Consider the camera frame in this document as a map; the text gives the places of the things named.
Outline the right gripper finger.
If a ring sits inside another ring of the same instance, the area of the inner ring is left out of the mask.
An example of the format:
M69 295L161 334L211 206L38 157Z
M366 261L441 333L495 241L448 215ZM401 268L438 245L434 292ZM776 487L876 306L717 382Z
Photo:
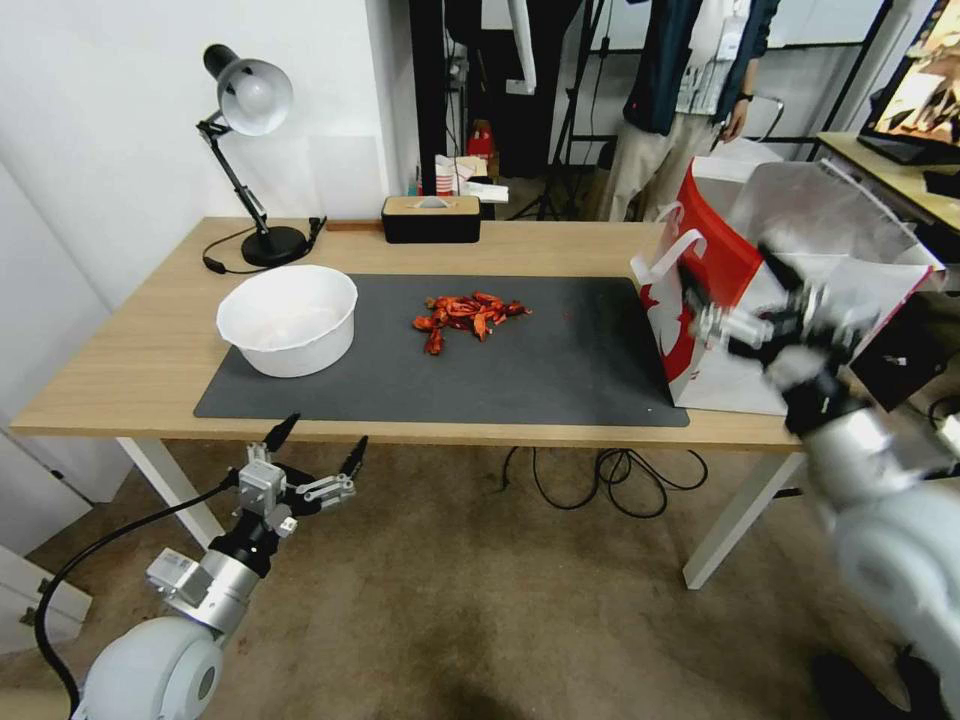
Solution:
M785 308L797 314L800 319L812 319L824 302L824 287L806 279L797 268L778 257L768 243L759 242L757 250L786 293Z
M767 321L736 307L715 303L707 287L681 260L677 264L684 305L692 313L691 334L704 343L735 341L761 347L767 341Z

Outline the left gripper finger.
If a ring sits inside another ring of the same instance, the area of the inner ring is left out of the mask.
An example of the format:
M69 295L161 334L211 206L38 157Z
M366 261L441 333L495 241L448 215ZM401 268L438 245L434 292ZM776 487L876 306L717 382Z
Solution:
M363 436L332 475L301 483L294 490L295 510L333 510L356 494L355 477L362 467L369 438Z
M299 412L292 413L282 422L273 426L262 441L248 444L248 462L262 461L271 464L272 454L278 451L285 444L299 419Z

